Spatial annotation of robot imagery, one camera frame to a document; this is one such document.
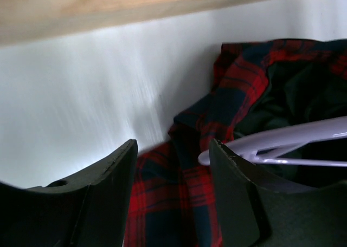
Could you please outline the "red plaid skirt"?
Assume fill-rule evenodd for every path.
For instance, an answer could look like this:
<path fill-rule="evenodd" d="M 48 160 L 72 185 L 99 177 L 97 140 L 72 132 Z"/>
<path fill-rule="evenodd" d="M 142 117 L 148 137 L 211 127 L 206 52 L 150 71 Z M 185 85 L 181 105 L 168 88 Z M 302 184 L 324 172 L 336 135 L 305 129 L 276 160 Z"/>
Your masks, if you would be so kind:
<path fill-rule="evenodd" d="M 125 246 L 222 246 L 211 170 L 198 154 L 212 139 L 233 140 L 280 62 L 320 63 L 346 84 L 346 40 L 223 44 L 211 92 L 175 117 L 168 142 L 137 160 Z"/>

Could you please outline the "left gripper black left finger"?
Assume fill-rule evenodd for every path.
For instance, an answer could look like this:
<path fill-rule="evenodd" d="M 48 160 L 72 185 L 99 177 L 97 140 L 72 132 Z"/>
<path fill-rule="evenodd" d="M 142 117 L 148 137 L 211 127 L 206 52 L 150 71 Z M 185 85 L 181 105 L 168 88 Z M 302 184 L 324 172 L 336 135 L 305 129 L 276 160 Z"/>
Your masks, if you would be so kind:
<path fill-rule="evenodd" d="M 1 184 L 1 246 L 122 246 L 138 145 L 46 187 Z"/>

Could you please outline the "purple plastic hanger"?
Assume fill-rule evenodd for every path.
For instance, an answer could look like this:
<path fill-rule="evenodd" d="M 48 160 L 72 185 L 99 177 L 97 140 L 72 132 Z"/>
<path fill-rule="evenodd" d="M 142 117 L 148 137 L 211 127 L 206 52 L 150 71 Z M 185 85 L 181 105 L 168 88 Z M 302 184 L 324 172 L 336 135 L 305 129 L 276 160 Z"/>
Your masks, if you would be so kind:
<path fill-rule="evenodd" d="M 229 141 L 224 145 L 254 164 L 346 167 L 345 161 L 291 159 L 284 154 L 307 144 L 346 138 L 346 117 L 272 129 Z"/>

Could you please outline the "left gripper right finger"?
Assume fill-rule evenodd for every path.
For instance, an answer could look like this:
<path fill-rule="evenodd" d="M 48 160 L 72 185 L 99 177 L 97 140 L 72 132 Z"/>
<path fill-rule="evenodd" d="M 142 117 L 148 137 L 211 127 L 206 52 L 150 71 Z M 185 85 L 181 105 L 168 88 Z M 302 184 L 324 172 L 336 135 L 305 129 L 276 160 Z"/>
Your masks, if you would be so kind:
<path fill-rule="evenodd" d="M 346 182 L 314 188 L 268 172 L 212 140 L 223 246 L 346 246 Z"/>

